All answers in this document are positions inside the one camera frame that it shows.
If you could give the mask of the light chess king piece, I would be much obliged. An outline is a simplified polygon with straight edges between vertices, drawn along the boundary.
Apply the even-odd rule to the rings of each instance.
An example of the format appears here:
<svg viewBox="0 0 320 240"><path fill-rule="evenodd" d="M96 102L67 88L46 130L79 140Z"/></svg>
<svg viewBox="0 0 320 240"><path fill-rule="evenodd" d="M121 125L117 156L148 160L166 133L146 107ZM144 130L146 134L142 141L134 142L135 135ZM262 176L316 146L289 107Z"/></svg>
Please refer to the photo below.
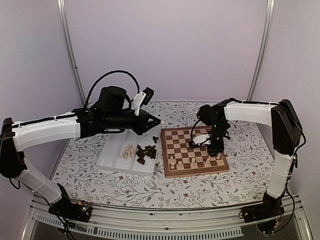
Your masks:
<svg viewBox="0 0 320 240"><path fill-rule="evenodd" d="M193 158L191 159L191 162L190 162L190 167L193 169L193 168L195 168L195 166L196 166L196 158L193 157Z"/></svg>

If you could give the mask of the wooden chess board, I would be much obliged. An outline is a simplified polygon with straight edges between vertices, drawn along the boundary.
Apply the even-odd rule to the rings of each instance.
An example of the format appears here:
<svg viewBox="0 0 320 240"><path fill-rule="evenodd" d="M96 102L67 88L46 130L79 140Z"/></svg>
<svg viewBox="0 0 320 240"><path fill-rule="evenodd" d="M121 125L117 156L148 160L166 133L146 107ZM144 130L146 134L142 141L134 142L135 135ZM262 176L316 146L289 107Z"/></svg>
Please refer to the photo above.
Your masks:
<svg viewBox="0 0 320 240"><path fill-rule="evenodd" d="M230 170L226 155L221 154L221 159L216 160L215 157L210 157L206 146L190 148L191 133L193 136L207 134L210 128L207 126L198 126L194 130L191 127L178 128L163 128L161 130L161 146L162 158L164 166L164 177L170 178L185 178L199 175L219 174ZM170 169L170 157L173 157L175 169ZM192 158L196 159L195 168L191 168ZM206 167L204 162L210 159L210 166ZM177 169L178 162L182 161L182 169Z"/></svg>

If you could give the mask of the light chess bishop piece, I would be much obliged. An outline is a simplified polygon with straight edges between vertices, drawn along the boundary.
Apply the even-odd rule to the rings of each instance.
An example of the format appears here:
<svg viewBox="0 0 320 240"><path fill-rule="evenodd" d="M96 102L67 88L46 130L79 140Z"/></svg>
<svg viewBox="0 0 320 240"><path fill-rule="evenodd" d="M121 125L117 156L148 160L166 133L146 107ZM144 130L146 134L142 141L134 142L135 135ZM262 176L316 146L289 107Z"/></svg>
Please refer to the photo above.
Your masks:
<svg viewBox="0 0 320 240"><path fill-rule="evenodd" d="M177 164L177 169L182 169L183 168L183 162L179 161Z"/></svg>

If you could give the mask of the white plastic compartment tray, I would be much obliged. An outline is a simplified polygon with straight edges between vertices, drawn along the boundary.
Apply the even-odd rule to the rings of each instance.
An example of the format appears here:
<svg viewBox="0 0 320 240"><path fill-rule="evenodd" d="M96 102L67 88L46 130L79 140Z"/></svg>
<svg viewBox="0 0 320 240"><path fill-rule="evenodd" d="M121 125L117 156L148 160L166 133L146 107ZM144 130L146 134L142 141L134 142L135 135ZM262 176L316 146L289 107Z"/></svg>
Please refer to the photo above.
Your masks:
<svg viewBox="0 0 320 240"><path fill-rule="evenodd" d="M131 129L122 133L109 134L96 166L110 172L152 177L156 159L144 156L144 164L139 163L137 146L142 149L147 146L155 146L157 150L160 140L154 141L153 137L160 138L160 136L160 129L151 129L142 135L137 135Z"/></svg>

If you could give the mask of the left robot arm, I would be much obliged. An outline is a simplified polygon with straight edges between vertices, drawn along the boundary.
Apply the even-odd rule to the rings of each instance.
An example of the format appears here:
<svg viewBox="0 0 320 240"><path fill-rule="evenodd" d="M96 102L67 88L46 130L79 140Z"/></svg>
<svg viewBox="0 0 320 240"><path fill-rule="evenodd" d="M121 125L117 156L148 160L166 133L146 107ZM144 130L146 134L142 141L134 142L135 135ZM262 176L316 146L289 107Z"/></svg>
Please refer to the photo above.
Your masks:
<svg viewBox="0 0 320 240"><path fill-rule="evenodd" d="M63 217L70 217L75 211L74 205L64 188L33 166L25 150L41 147L57 150L67 139L125 130L142 135L160 124L157 117L141 109L153 95L154 91L147 87L130 99L125 89L109 86L102 88L98 100L91 106L31 121L13 122L10 117L6 118L0 135L0 174L23 183L53 204Z"/></svg>

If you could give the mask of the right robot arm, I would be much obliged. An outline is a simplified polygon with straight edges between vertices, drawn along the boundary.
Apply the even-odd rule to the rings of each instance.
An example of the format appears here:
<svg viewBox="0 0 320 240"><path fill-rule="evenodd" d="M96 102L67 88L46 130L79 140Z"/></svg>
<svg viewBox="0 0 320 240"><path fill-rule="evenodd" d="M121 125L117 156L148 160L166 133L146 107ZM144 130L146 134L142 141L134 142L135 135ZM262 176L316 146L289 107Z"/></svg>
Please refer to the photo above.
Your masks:
<svg viewBox="0 0 320 240"><path fill-rule="evenodd" d="M276 200L282 198L293 174L293 168L298 166L297 151L307 142L291 101L283 99L279 102L261 102L229 98L212 106L201 106L196 117L211 129L207 134L191 136L189 146L199 148L206 145L211 157L225 150L224 138L230 138L229 122L254 123L262 136L262 126L270 128L272 139L263 140L268 149L274 151L274 165L263 197L266 201L258 208L262 218L269 218L278 210Z"/></svg>

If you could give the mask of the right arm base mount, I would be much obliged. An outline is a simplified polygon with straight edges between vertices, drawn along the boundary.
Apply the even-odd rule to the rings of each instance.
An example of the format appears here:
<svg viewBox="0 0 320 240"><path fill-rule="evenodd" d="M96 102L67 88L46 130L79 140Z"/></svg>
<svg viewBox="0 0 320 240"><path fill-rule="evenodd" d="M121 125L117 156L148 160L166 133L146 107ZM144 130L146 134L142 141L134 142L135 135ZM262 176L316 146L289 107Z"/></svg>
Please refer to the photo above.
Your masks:
<svg viewBox="0 0 320 240"><path fill-rule="evenodd" d="M262 203L243 207L238 216L245 223L262 221L257 224L258 230L265 235L273 234L283 220L285 213L281 198L264 197Z"/></svg>

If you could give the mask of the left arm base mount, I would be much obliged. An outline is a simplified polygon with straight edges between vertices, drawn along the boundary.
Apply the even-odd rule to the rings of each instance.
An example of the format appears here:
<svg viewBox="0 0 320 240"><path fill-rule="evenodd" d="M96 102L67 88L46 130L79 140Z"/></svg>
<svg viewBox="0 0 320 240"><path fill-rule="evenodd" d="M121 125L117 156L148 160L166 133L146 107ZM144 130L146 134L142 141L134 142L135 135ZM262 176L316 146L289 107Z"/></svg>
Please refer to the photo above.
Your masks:
<svg viewBox="0 0 320 240"><path fill-rule="evenodd" d="M92 203L85 200L72 202L65 188L57 184L61 190L62 199L50 205L48 212L66 219L88 223L92 214Z"/></svg>

